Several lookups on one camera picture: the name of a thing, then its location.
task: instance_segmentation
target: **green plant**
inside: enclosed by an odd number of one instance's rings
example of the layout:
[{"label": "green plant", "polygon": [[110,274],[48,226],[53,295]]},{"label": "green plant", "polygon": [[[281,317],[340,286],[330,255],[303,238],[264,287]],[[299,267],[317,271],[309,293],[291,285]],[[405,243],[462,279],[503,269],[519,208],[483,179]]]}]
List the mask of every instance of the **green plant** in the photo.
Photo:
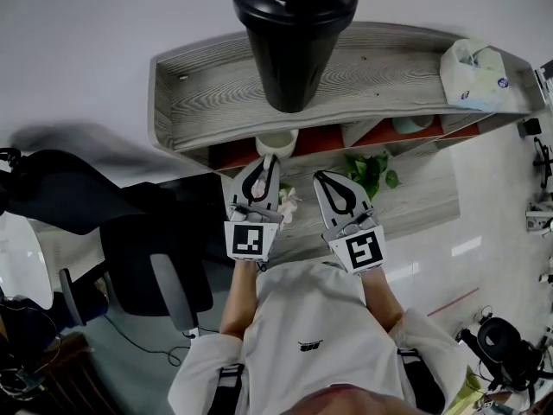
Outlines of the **green plant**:
[{"label": "green plant", "polygon": [[[365,188],[369,199],[372,201],[372,198],[380,189],[380,176],[388,169],[388,154],[383,152],[368,158],[346,155],[346,165],[349,177]],[[401,184],[395,170],[386,172],[385,183],[391,189],[397,188]]]}]

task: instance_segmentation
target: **white cup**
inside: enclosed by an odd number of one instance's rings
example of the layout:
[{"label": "white cup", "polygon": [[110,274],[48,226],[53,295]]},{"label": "white cup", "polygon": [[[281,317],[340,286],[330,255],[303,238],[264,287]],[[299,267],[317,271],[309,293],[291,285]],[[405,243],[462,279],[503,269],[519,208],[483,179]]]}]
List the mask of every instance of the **white cup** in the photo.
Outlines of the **white cup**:
[{"label": "white cup", "polygon": [[274,155],[280,160],[289,158],[296,147],[298,130],[271,132],[256,137],[256,149],[260,156]]}]

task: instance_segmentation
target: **floor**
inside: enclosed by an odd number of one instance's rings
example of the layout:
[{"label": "floor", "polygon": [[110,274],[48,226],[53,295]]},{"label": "floor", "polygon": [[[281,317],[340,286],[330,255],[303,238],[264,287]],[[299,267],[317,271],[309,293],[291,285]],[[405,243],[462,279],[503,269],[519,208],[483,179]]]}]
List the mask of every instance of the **floor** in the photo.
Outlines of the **floor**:
[{"label": "floor", "polygon": [[[550,120],[543,118],[542,124],[544,139],[551,143]],[[450,333],[491,304],[497,316],[537,342],[553,299],[551,288],[537,281],[546,270],[553,236],[534,237],[525,231],[526,203],[539,190],[539,175],[531,167],[534,144],[530,138],[521,139],[516,126],[510,125],[449,149],[461,217],[389,241],[385,271],[391,287],[405,308],[434,312],[432,318]],[[200,323],[214,329],[232,273],[208,273],[218,282],[215,306],[201,315]],[[125,333],[147,348],[188,345],[168,319],[133,317],[118,312],[117,305],[112,308],[111,315]],[[138,351],[103,319],[90,323],[85,332],[102,377],[117,389],[116,398],[126,412],[171,413],[166,395],[177,369],[164,355]],[[181,358],[185,353],[177,350]]]}]

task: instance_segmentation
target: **black strap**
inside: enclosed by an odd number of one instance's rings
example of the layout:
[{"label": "black strap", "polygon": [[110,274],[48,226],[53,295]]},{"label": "black strap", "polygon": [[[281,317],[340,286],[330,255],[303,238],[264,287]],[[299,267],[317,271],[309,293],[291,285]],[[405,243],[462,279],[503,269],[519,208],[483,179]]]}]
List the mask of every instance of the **black strap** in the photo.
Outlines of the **black strap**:
[{"label": "black strap", "polygon": [[434,376],[416,349],[398,349],[404,364],[417,409],[427,413],[440,414],[444,411],[446,399],[442,389],[435,382]]},{"label": "black strap", "polygon": [[238,398],[242,391],[243,372],[244,365],[240,363],[221,369],[217,391],[207,415],[231,415],[236,412]]}]

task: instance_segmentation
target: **white tiled floor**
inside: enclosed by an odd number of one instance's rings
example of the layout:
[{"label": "white tiled floor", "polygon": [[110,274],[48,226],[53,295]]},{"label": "white tiled floor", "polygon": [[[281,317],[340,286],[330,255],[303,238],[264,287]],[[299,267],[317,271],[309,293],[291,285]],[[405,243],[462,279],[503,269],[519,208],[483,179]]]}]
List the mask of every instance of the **white tiled floor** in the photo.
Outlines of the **white tiled floor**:
[{"label": "white tiled floor", "polygon": [[[545,140],[552,137],[544,125]],[[450,148],[461,217],[388,242],[385,270],[405,307],[430,313],[479,288],[433,317],[449,331],[485,304],[531,342],[543,334],[553,294],[546,270],[553,235],[530,236],[524,211],[539,192],[535,147],[515,125]]]}]

